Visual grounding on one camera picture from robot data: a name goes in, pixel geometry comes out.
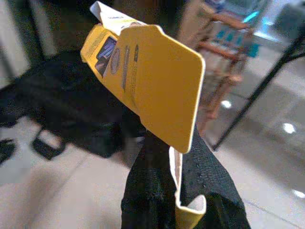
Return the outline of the black trolley suitcase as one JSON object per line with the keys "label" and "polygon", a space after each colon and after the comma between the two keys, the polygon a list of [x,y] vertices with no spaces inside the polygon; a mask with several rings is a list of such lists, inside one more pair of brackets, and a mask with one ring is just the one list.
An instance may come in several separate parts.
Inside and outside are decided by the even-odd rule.
{"label": "black trolley suitcase", "polygon": [[0,89],[0,126],[13,126],[23,116],[61,137],[59,149],[33,144],[46,159],[60,154],[67,143],[108,158],[125,147],[126,138],[142,137],[146,131],[78,51],[57,54]]}

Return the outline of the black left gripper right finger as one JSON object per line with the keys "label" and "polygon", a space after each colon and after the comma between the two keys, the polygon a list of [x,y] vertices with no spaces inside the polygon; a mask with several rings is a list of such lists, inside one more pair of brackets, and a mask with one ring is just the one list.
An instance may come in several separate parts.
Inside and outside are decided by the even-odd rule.
{"label": "black left gripper right finger", "polygon": [[183,156],[181,202],[187,206],[199,195],[206,199],[206,213],[194,229],[251,229],[231,176],[195,129]]}

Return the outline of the yellow cardboard carton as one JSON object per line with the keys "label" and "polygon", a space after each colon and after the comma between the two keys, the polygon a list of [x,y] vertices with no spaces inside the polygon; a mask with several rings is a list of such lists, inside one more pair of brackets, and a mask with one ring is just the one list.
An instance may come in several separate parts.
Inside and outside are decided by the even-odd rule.
{"label": "yellow cardboard carton", "polygon": [[148,25],[96,1],[99,20],[81,49],[97,79],[132,110],[147,133],[169,148],[175,183],[175,229],[193,229],[206,213],[204,195],[181,204],[183,155],[191,150],[205,62],[195,51]]}

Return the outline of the teal floor mat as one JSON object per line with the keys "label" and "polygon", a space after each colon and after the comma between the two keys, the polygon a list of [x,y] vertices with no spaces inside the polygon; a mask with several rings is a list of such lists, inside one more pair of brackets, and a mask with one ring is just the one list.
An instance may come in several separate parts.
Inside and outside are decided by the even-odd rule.
{"label": "teal floor mat", "polygon": [[260,44],[252,43],[247,52],[247,56],[251,58],[255,58],[259,54]]}

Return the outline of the wooden slatted rack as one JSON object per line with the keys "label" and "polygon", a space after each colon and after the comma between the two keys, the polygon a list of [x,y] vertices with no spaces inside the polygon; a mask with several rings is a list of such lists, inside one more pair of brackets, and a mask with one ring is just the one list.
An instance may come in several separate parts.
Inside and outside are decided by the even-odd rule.
{"label": "wooden slatted rack", "polygon": [[231,88],[242,81],[252,37],[248,24],[215,13],[205,4],[185,11],[178,40],[197,51],[206,65],[197,118],[201,133],[217,118],[221,101]]}

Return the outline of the black metal frame leg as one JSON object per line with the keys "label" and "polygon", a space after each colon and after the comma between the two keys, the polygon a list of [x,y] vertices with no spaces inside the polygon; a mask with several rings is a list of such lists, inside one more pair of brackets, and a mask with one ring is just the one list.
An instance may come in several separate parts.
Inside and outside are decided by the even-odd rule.
{"label": "black metal frame leg", "polygon": [[229,127],[222,133],[219,140],[212,146],[212,149],[217,150],[220,145],[225,141],[233,129],[239,124],[242,118],[246,115],[251,106],[260,97],[260,95],[266,90],[271,81],[277,76],[280,70],[289,62],[305,57],[305,51],[295,54],[295,50],[299,49],[302,42],[305,40],[305,32],[301,33],[289,47],[284,51],[282,57],[276,62],[274,67],[269,71],[267,76],[260,82],[257,88],[253,91],[251,96],[248,98],[248,102],[244,105],[238,115],[234,118]]}

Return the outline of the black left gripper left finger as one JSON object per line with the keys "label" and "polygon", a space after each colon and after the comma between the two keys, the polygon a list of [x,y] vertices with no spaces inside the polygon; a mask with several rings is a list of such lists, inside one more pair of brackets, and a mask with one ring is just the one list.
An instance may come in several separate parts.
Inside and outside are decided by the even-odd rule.
{"label": "black left gripper left finger", "polygon": [[175,183],[169,146],[147,133],[126,181],[121,229],[175,229]]}

